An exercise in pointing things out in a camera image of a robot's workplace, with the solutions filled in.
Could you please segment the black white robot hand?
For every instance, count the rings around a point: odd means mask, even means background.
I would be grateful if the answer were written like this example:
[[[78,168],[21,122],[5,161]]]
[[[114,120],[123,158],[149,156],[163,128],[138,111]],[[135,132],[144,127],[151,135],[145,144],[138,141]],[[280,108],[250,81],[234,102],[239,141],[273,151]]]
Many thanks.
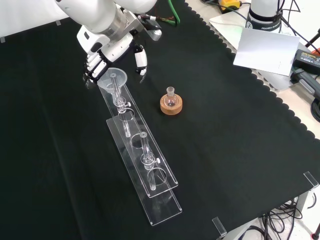
[[[134,36],[137,30],[132,30],[115,42],[104,34],[92,33],[85,26],[81,26],[77,33],[77,40],[86,52],[82,81],[88,89],[98,84],[100,78],[117,61],[132,50],[135,57],[135,72],[139,81],[143,82],[147,75],[148,58],[145,48],[136,44]]]

